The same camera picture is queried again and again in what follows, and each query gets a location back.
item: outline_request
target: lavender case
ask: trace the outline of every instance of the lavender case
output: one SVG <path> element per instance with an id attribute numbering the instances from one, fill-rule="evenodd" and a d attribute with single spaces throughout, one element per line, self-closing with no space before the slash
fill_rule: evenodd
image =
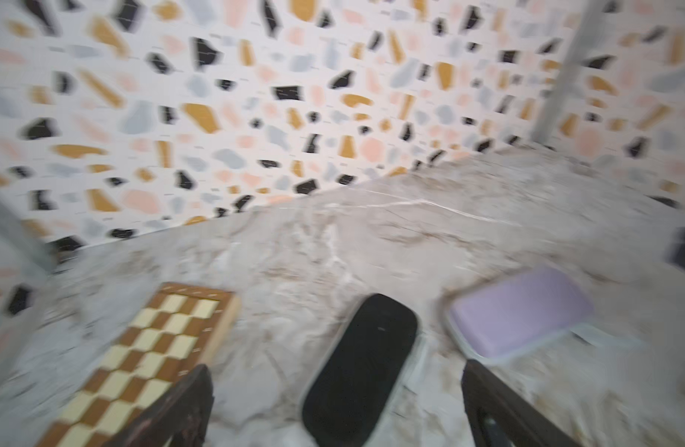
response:
<path id="1" fill-rule="evenodd" d="M 593 315 L 571 279 L 541 266 L 455 299 L 447 324 L 467 358 L 495 365 L 567 333 Z"/>

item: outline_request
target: chessboard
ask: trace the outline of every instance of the chessboard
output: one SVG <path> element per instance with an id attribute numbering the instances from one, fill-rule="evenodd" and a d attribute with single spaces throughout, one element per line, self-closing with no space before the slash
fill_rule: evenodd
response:
<path id="1" fill-rule="evenodd" d="M 165 282 L 36 447 L 100 447 L 195 365 L 210 366 L 240 298 Z"/>

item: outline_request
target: terrazzo pattern wall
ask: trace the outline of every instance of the terrazzo pattern wall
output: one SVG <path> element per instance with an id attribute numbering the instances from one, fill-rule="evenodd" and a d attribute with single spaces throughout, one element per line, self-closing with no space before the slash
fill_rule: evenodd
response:
<path id="1" fill-rule="evenodd" d="M 584 7 L 0 1 L 0 198 L 71 249 L 502 147 Z"/>
<path id="2" fill-rule="evenodd" d="M 548 144 L 685 210 L 685 1 L 611 0 Z"/>

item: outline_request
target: marble surface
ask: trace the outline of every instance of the marble surface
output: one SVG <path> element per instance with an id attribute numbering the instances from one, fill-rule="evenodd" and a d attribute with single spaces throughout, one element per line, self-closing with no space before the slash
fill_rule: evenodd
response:
<path id="1" fill-rule="evenodd" d="M 493 371 L 585 446 L 685 446 L 685 217 L 552 152 L 507 149 L 81 252 L 0 392 L 0 446 L 30 446 L 160 282 L 236 291 L 213 365 L 209 446 L 313 446 L 300 393 L 356 301 L 414 309 L 432 344 L 382 446 L 472 446 L 445 302 L 540 263 L 578 282 L 598 326 Z"/>

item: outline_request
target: checkered pattern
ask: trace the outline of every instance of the checkered pattern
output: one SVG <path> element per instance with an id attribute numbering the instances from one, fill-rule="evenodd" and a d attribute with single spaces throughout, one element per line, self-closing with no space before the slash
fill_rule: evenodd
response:
<path id="1" fill-rule="evenodd" d="M 197 364 L 230 298 L 223 291 L 164 284 L 37 447 L 106 442 Z"/>

